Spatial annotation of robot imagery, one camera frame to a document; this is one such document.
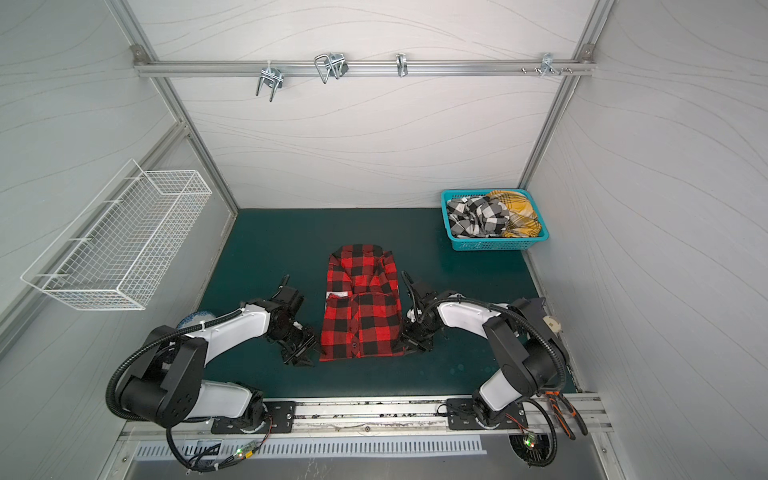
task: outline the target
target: white wall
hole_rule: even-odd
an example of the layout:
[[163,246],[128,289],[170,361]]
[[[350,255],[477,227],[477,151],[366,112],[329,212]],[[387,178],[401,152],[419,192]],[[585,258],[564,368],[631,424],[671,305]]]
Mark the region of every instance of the white wall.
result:
[[530,186],[630,478],[768,477],[767,7],[620,0]]
[[[174,119],[102,0],[0,12],[1,312],[24,288],[19,274]],[[161,167],[203,170],[187,144]],[[96,477],[123,424],[104,406],[109,376],[152,328],[194,310],[228,217],[214,194],[145,311],[46,304],[0,359],[0,477]]]
[[[594,0],[130,0],[162,60],[570,58]],[[518,183],[558,79],[255,78],[174,87],[238,204],[436,207]]]

